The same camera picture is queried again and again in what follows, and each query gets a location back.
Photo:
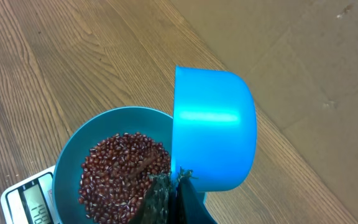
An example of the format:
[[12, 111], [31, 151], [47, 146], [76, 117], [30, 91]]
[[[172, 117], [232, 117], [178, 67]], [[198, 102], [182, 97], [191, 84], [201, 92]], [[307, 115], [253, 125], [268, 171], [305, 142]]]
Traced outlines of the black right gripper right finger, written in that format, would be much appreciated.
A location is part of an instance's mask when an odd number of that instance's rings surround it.
[[177, 178], [176, 223], [217, 224], [199, 200], [198, 192], [191, 183], [192, 170], [181, 169]]

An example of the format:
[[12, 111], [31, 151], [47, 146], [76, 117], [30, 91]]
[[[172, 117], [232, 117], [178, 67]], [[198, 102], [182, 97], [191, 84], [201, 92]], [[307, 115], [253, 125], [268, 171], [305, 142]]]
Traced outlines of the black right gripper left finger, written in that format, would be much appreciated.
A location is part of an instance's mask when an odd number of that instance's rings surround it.
[[169, 174], [151, 176], [152, 184], [147, 190], [135, 216], [128, 224], [167, 224], [169, 221], [172, 183]]

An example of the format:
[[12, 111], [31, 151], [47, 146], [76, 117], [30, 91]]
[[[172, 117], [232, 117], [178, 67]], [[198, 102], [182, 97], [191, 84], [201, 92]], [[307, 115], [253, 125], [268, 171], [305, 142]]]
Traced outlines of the blue plastic measuring scoop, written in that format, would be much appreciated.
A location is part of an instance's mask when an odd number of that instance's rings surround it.
[[257, 143], [255, 105], [231, 72], [176, 67], [171, 168], [192, 170], [200, 193], [235, 189], [251, 170]]

